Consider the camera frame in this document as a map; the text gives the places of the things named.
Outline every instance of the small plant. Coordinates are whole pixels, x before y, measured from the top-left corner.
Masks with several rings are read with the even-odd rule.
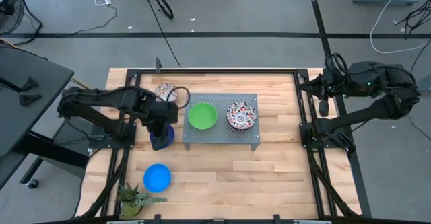
[[[132,189],[127,182],[126,188],[120,186],[117,201],[121,202],[121,215],[126,219],[134,218],[146,205],[168,201],[166,198],[151,197],[148,193],[140,194],[137,187],[138,185]]]

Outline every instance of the gray floor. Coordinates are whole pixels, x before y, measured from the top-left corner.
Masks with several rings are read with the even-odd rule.
[[[43,22],[42,32],[74,32],[103,24],[113,15],[94,0],[26,0]],[[173,21],[158,13],[166,32],[318,32],[310,0],[168,0]],[[93,32],[159,32],[146,0],[112,0],[118,18]],[[381,7],[355,5],[351,0],[319,0],[328,33],[369,33]],[[375,33],[401,33],[394,26],[413,7],[389,7]],[[418,29],[428,33],[431,24]],[[16,32],[31,32],[24,18]],[[169,38],[184,67],[322,67],[323,49],[314,38]],[[417,46],[426,40],[375,40],[380,50]],[[349,64],[357,61],[400,63],[410,68],[418,51],[378,54],[366,39],[332,39],[333,52]],[[38,38],[23,49],[75,71],[76,78],[103,88],[110,67],[153,67],[160,57],[164,67],[177,67],[161,38]],[[425,50],[413,74],[421,79],[431,73]],[[370,104],[370,99],[346,100],[348,111]],[[430,96],[422,96],[412,110],[413,121],[428,134]],[[34,130],[51,136],[61,120],[51,107]],[[360,166],[373,217],[431,221],[431,142],[414,129],[408,118],[372,120],[354,133]],[[49,163],[35,177],[37,190],[18,180],[31,164],[29,157],[0,192],[0,216],[5,223],[56,221],[71,216],[79,195],[80,178]]]

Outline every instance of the wooden tabletop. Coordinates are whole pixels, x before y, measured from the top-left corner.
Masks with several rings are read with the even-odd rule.
[[[308,71],[313,79],[322,69]],[[126,72],[111,69],[106,88],[124,86]],[[210,144],[194,144],[186,151],[182,144],[184,112],[180,111],[178,124],[173,126],[174,143],[153,151],[149,133],[138,125],[126,180],[132,186],[139,184],[139,191],[145,192],[145,170],[163,163],[172,172],[172,182],[163,193],[153,194],[168,202],[145,207],[137,218],[153,219],[155,214],[163,219],[272,219],[274,214],[282,219],[317,218],[310,168],[298,129],[300,113],[292,74],[153,74],[142,77],[141,87],[154,91],[157,85],[168,82],[185,86],[192,93],[257,94],[261,144],[254,152],[248,145]],[[329,103],[329,117],[336,117],[334,102]],[[118,118],[118,112],[110,108],[103,108],[102,113]],[[84,213],[103,189],[111,151],[99,151],[88,163],[77,215]],[[352,210],[360,213],[345,151],[326,149],[325,153],[334,188]],[[111,192],[108,214],[113,213],[116,189]],[[321,191],[325,213],[329,213],[323,186]]]

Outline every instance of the black fan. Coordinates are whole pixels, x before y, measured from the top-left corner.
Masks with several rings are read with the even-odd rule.
[[[12,33],[24,15],[23,0],[0,0],[0,35]]]

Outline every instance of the perforated metal tray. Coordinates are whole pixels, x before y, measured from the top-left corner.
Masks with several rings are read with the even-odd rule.
[[[256,109],[257,94],[191,94],[190,103],[185,108],[184,117],[184,143],[229,143],[229,144],[259,144],[259,117],[256,123],[247,130],[238,130],[229,125],[226,112],[234,102],[248,102]],[[213,105],[217,112],[217,122],[207,130],[198,130],[190,125],[188,115],[192,106],[199,102],[207,102]]]

